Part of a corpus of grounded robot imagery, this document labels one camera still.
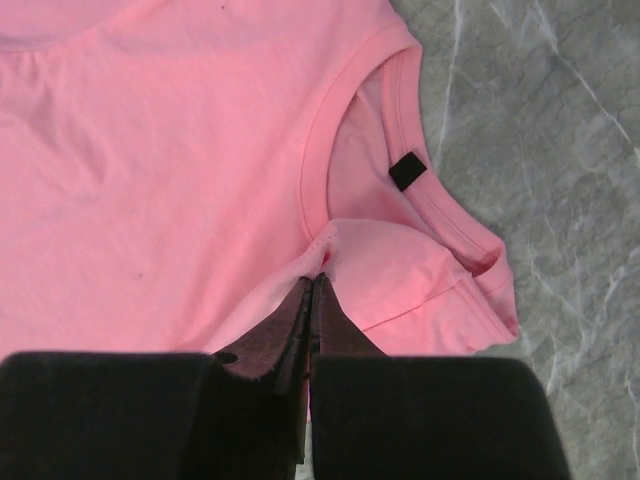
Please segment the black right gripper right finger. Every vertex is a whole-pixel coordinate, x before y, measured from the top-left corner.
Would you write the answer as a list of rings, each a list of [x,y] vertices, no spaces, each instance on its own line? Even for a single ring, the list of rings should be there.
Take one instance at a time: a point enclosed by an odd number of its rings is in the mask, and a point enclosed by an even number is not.
[[[545,392],[523,362],[383,354],[319,276],[310,313],[318,479],[567,479]]]

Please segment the pink t shirt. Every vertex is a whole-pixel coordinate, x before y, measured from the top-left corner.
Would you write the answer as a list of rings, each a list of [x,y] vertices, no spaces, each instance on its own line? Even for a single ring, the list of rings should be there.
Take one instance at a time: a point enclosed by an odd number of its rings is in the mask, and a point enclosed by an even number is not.
[[[514,341],[387,1],[5,1],[1,352],[215,352],[326,273],[391,355]]]

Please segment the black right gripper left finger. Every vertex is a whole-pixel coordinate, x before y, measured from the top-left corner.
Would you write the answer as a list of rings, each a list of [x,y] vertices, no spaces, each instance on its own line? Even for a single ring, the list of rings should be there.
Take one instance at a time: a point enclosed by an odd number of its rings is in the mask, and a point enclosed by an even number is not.
[[[1,364],[5,479],[291,479],[305,457],[298,280],[213,354],[21,352]]]

